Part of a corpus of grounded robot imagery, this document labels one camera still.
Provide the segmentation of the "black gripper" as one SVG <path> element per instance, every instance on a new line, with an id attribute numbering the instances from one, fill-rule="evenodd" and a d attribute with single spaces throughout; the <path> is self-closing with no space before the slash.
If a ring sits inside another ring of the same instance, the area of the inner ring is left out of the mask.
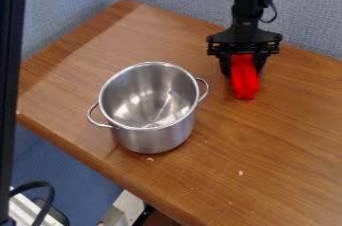
<path id="1" fill-rule="evenodd" d="M 255 54 L 254 66 L 261 73 L 269 56 L 279 53 L 282 35 L 259 28 L 261 20 L 233 21 L 231 26 L 207 37 L 207 54 L 217 56 L 222 74 L 231 76 L 233 54 Z"/>

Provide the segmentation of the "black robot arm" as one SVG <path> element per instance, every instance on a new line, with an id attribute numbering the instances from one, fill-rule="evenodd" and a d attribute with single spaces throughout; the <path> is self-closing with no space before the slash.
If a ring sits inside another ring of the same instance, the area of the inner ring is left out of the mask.
<path id="1" fill-rule="evenodd" d="M 24 220 L 23 226 L 43 226 L 55 198 L 55 190 L 44 181 L 36 181 L 16 188 L 14 195 L 10 191 L 24 8 L 26 0 L 0 0 L 0 226 L 18 226 L 19 224 L 19 220 L 10 216 L 10 201 L 14 195 L 22 194 L 31 188 L 48 188 L 46 204 L 34 216 Z"/>

